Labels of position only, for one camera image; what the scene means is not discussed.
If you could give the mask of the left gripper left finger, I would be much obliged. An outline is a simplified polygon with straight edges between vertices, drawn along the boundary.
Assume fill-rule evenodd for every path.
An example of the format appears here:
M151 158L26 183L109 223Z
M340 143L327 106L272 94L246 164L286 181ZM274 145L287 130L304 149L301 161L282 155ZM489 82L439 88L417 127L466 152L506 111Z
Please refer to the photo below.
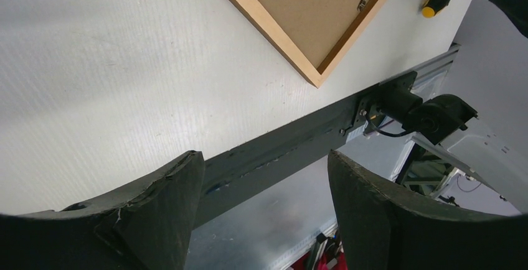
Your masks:
M61 211L1 215L1 268L183 269L204 172L188 151Z

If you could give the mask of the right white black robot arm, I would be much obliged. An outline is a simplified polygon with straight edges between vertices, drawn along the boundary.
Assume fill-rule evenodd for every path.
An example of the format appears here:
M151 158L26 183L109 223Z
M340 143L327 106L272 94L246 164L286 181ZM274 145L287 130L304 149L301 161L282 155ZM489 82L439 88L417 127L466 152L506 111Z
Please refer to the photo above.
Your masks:
M527 159L493 134L474 108L450 94L423 101L396 83L384 83L380 90L361 113L375 132L417 134L419 146L527 213Z

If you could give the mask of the brown wooden photo frame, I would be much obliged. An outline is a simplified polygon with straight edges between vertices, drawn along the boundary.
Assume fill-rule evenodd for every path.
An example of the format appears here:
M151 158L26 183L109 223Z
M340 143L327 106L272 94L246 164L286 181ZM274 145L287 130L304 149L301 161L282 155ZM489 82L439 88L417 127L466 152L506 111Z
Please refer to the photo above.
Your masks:
M387 0L229 0L312 86L320 87Z

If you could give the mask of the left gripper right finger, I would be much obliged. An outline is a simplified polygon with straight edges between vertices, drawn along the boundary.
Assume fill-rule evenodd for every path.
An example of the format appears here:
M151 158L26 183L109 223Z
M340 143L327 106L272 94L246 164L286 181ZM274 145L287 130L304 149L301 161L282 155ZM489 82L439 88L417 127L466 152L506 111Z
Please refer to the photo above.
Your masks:
M527 216L438 202L339 151L328 179L349 269L526 269Z

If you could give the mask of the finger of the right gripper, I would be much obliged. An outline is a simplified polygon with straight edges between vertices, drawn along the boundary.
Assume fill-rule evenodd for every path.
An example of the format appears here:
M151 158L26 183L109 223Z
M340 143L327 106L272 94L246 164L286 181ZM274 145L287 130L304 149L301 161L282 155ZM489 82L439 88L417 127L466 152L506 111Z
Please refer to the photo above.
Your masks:
M489 0L512 22L515 28L527 37L527 0Z

